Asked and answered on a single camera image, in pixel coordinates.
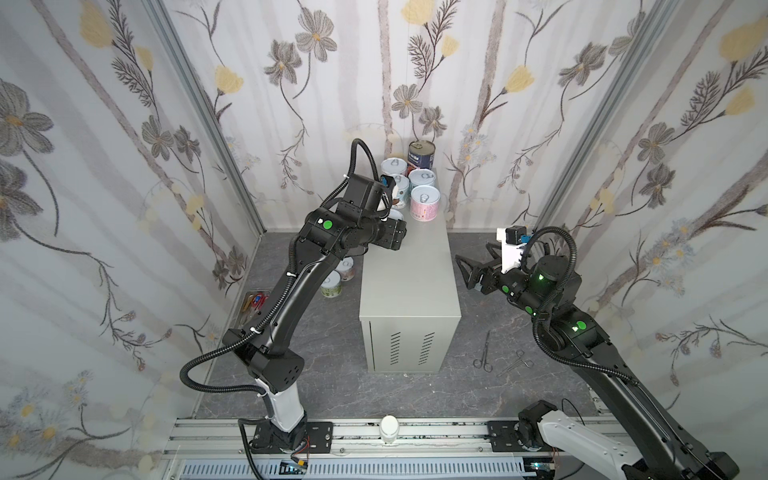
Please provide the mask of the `teal label can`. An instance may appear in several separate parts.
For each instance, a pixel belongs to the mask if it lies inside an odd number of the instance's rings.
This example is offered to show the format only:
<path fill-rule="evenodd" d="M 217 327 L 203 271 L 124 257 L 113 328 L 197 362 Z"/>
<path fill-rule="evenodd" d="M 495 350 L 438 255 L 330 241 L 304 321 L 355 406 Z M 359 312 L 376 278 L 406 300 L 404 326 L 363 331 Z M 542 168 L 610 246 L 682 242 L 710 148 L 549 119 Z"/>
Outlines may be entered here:
<path fill-rule="evenodd" d="M 395 208 L 391 208 L 391 209 L 389 210 L 388 219 L 392 219 L 392 220 L 403 220 L 403 219 L 404 219 L 404 216 L 403 216 L 403 214 L 401 213 L 401 211 L 400 211 L 400 210 L 398 210 L 398 209 L 395 209 Z"/>
<path fill-rule="evenodd" d="M 419 186 L 435 186 L 436 184 L 436 175 L 430 169 L 414 169 L 408 175 L 408 178 L 412 188 Z"/>

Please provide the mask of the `white lid can front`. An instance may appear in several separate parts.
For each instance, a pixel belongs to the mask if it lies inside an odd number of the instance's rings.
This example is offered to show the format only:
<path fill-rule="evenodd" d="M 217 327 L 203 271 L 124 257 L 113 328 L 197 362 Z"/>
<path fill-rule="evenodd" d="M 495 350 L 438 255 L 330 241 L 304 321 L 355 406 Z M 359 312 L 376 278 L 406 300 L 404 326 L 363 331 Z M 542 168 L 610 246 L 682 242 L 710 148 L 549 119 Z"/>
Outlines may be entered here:
<path fill-rule="evenodd" d="M 393 176 L 395 186 L 392 193 L 392 207 L 402 210 L 407 206 L 410 192 L 410 180 L 407 176 L 396 174 Z"/>

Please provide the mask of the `pink label can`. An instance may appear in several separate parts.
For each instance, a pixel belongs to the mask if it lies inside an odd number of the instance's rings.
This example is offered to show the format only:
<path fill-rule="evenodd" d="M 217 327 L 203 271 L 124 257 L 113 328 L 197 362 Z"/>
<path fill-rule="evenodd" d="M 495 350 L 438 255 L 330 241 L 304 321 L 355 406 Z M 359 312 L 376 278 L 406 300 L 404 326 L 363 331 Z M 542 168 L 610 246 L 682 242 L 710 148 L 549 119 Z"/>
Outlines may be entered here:
<path fill-rule="evenodd" d="M 385 158 L 381 162 L 381 172 L 389 176 L 405 175 L 407 168 L 407 162 L 404 159 L 398 157 Z"/>

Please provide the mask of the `dark blue tomato can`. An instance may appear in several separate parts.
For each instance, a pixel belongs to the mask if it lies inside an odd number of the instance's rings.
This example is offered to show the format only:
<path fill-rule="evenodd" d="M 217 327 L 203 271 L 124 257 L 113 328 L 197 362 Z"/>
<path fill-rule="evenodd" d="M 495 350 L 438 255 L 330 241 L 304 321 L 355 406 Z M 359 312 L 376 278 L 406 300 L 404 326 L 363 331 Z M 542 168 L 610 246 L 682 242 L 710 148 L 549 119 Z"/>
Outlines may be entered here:
<path fill-rule="evenodd" d="M 408 146 L 407 152 L 407 172 L 411 173 L 417 169 L 432 170 L 434 164 L 434 155 L 436 147 L 433 142 L 428 140 L 414 140 Z"/>

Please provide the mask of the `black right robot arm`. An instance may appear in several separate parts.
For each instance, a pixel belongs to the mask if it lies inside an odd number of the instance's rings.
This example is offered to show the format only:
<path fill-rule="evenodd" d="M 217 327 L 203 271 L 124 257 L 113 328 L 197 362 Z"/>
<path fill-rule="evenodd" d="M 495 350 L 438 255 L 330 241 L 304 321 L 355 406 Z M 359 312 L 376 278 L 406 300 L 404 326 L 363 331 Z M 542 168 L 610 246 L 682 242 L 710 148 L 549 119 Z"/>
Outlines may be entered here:
<path fill-rule="evenodd" d="M 456 256 L 466 287 L 484 295 L 501 292 L 528 314 L 539 349 L 590 386 L 632 443 L 624 446 L 540 400 L 518 415 L 513 437 L 519 446 L 568 453 L 610 479 L 736 478 L 736 462 L 708 449 L 676 421 L 627 366 L 608 333 L 576 307 L 581 278 L 570 233 L 555 226 L 529 237 L 524 231 L 503 230 L 499 245 L 486 246 L 492 256 L 487 263 Z"/>

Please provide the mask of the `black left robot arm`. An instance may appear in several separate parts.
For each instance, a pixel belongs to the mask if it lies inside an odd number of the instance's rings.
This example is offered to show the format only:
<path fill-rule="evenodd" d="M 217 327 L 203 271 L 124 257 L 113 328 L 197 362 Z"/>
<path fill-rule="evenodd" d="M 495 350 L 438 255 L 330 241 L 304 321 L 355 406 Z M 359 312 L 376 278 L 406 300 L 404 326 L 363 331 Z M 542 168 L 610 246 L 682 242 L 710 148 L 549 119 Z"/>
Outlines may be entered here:
<path fill-rule="evenodd" d="M 359 152 L 372 154 L 356 138 L 343 180 L 307 214 L 291 239 L 287 266 L 261 309 L 241 328 L 228 330 L 220 348 L 190 360 L 180 370 L 181 382 L 192 390 L 250 392 L 264 401 L 267 416 L 253 424 L 266 430 L 246 439 L 247 452 L 261 446 L 294 452 L 306 445 L 307 415 L 296 385 L 305 361 L 290 349 L 296 327 L 323 282 L 345 257 L 356 250 L 365 252 L 371 245 L 396 251 L 407 234 L 405 221 L 390 216 L 394 178 L 378 170 L 369 177 L 357 174 Z M 244 364 L 253 378 L 251 383 L 214 386 L 191 378 L 194 368 L 227 353 Z"/>

